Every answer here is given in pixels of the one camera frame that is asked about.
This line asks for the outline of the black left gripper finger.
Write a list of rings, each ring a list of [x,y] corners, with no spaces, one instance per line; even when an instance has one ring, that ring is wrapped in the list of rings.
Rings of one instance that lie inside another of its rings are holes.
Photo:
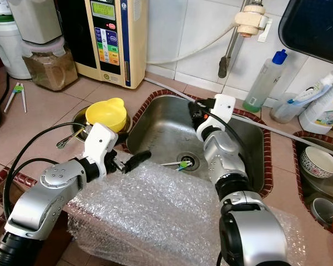
[[[125,170],[131,171],[136,169],[140,163],[151,158],[152,153],[150,150],[144,150],[142,152],[138,152],[133,157],[129,158],[129,160],[125,163]]]

